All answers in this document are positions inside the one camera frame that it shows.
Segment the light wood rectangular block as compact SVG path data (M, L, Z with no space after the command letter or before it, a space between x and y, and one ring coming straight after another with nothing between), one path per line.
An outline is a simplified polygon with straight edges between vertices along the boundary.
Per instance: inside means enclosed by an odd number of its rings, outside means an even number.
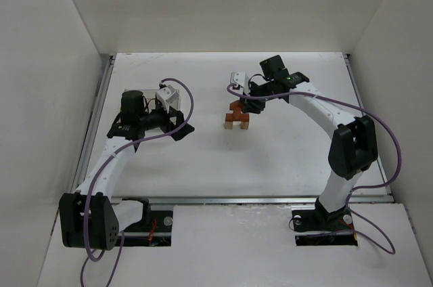
M227 130L232 130L233 129L233 123L232 122L225 122L224 128Z

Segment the red-brown wooden triangle block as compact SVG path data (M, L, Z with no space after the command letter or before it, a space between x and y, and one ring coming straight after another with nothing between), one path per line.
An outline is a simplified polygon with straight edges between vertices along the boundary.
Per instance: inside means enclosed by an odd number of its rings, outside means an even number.
M242 113L242 108L243 105L239 100L231 102L229 105L229 110L232 111L233 113L235 112Z

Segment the red-brown long rectangular block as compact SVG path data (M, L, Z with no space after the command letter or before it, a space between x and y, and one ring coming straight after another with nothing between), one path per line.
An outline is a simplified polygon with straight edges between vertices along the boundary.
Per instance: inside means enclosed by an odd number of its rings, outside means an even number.
M249 123L250 115L227 113L225 116L225 122L226 123L233 123L233 122Z

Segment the dark striped wood block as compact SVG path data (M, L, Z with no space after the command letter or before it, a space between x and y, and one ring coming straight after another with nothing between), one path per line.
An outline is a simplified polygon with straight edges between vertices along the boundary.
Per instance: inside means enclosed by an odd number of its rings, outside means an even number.
M248 130L248 128L249 128L249 122L241 122L240 128L242 130Z

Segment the red-brown wooden cylinder block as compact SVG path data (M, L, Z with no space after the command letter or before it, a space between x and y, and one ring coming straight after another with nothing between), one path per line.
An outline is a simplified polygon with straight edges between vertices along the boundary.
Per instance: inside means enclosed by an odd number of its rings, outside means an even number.
M242 116L242 112L239 111L239 110L235 110L235 111L233 112L233 115L234 115L235 118L241 118L241 116Z

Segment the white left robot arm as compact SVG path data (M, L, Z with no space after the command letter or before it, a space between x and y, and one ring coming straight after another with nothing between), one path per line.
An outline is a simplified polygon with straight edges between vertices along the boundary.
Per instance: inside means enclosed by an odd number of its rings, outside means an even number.
M179 141L194 130L179 109L178 90L161 85L154 97L154 105L149 106L142 91L122 94L120 112L108 131L95 167L73 193L65 193L60 198L64 246L111 250L120 232L150 220L150 206L145 198L127 198L112 205L114 188L146 131L160 129L162 136Z

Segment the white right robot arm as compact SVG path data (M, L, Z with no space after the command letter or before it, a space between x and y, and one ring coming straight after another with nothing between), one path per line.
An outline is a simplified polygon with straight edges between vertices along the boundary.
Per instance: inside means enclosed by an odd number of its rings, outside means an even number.
M301 72L290 73L281 56L260 63L265 83L259 85L244 72L234 72L230 83L240 91L245 113L259 114L275 98L303 111L331 139L328 163L331 168L325 189L311 210L292 213L296 232L339 231L348 228L346 201L359 177L378 158L375 124L369 116L358 117L333 102L320 99L320 92Z

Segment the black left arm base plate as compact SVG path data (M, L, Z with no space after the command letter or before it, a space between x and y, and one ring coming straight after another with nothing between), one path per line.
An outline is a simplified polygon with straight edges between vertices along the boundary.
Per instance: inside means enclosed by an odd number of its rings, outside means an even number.
M151 210L147 219L134 223L124 233L126 247L171 246L173 209Z

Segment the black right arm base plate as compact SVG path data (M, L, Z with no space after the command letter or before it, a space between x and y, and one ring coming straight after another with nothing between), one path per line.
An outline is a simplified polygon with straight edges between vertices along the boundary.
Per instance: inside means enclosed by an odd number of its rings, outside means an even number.
M316 209L297 209L290 222L297 246L358 246L347 209L329 218Z

